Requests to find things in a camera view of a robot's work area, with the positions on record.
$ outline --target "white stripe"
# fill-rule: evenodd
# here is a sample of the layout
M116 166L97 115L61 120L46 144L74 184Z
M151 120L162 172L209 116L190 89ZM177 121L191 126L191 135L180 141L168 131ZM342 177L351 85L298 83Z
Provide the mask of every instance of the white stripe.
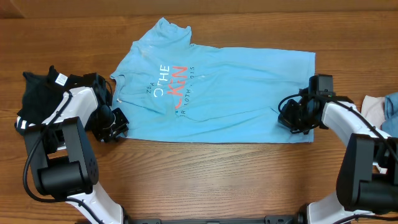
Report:
M21 126L21 129L25 129L26 128L26 121L25 120L23 120L22 121L22 126Z

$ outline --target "white tag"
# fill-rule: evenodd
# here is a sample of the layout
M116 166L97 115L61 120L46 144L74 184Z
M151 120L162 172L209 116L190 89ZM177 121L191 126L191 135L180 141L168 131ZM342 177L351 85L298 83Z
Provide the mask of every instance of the white tag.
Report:
M58 83L61 86L64 86L65 83L67 82L68 77L62 73L60 73L55 81L55 83Z

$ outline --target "blue fabric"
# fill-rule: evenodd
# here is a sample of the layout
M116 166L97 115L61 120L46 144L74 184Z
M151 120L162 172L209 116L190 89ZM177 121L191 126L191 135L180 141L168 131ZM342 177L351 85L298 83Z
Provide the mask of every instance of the blue fabric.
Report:
M308 86L315 54L191 44L164 18L135 41L111 78L128 137L171 142L312 142L278 123L281 99Z
M386 96L384 118L386 121L381 125L381 129L398 138L398 93Z

